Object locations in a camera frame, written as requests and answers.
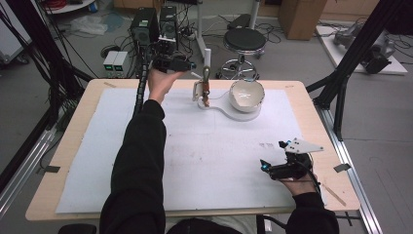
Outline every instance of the equipment box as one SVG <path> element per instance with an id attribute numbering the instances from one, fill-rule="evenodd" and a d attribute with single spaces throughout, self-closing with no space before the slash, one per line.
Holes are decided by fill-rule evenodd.
<path id="1" fill-rule="evenodd" d="M 114 0 L 115 8 L 138 9 L 140 7 L 156 8 L 157 12 L 164 4 L 164 0 Z"/>

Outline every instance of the person's arm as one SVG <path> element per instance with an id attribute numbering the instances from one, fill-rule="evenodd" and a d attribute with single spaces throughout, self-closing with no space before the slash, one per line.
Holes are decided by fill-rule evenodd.
<path id="1" fill-rule="evenodd" d="M 291 192 L 296 204 L 285 228 L 287 234 L 339 233 L 335 213 L 324 208 L 309 175 L 281 182 Z"/>
<path id="2" fill-rule="evenodd" d="M 161 103 L 181 74 L 151 70 L 149 99 L 130 120 L 116 157 L 111 194 L 100 215 L 100 233 L 164 233 L 162 176 L 167 131 Z"/>

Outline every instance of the round stool seat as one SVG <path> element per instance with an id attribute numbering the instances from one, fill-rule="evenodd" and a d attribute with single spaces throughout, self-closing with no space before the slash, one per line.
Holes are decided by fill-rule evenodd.
<path id="1" fill-rule="evenodd" d="M 224 35 L 224 45 L 229 50 L 255 52 L 265 46 L 265 37 L 250 28 L 234 28 Z"/>

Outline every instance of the cardboard box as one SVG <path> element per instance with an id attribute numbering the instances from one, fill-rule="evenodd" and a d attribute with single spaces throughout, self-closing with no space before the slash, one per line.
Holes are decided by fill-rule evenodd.
<path id="1" fill-rule="evenodd" d="M 285 0 L 279 11 L 279 22 L 285 37 L 310 40 L 327 0 Z"/>
<path id="2" fill-rule="evenodd" d="M 161 6 L 164 4 L 164 0 L 114 0 L 113 5 L 115 8 L 122 9 L 138 9 L 140 7 L 156 8 L 157 12 L 160 11 Z"/>
<path id="3" fill-rule="evenodd" d="M 378 3 L 379 0 L 328 0 L 321 19 L 356 21 L 368 18 Z"/>
<path id="4" fill-rule="evenodd" d="M 260 17 L 277 17 L 279 15 L 280 5 L 267 4 L 265 0 L 261 0 L 258 9 Z"/>

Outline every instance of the wooden table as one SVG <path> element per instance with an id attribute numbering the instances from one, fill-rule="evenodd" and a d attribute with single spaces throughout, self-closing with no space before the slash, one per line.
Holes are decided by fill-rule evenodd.
<path id="1" fill-rule="evenodd" d="M 177 80 L 173 89 L 191 89 L 195 80 Z M 340 160 L 315 110 L 304 85 L 298 81 L 259 81 L 265 89 L 285 90 L 292 110 L 301 129 L 302 137 L 311 143 L 322 145 L 322 152 L 312 153 L 319 182 L 327 198 L 326 208 L 332 211 L 356 211 L 359 201 L 346 173 L 336 173 L 334 167 Z M 209 81 L 212 89 L 229 89 L 234 81 Z M 104 89 L 136 88 L 137 80 L 92 80 L 56 150 L 51 166 L 59 166 L 57 174 L 46 173 L 26 212 L 28 220 L 58 220 L 99 218 L 99 214 L 56 214 L 70 165 L 76 156 L 82 137 L 89 125 Z M 168 212 L 167 216 L 196 215 L 258 215 L 289 213 L 294 208 L 257 208 L 233 211 Z"/>

